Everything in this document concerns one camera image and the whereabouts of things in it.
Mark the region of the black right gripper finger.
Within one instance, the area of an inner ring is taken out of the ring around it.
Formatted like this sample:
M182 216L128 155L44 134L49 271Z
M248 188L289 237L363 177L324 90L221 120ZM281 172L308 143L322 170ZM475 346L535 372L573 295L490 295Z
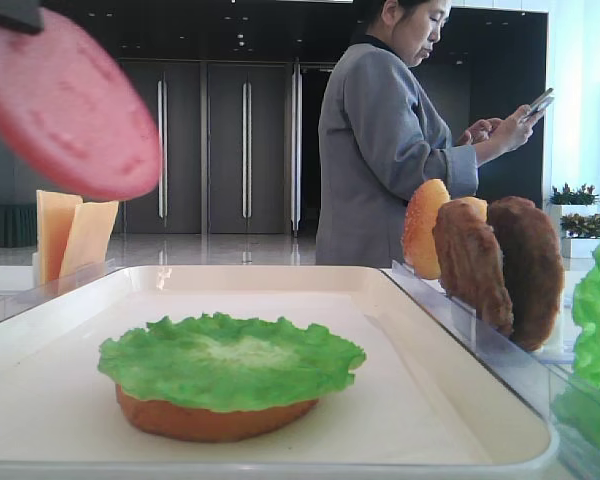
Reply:
M40 0L0 0L0 27L26 34L44 29Z

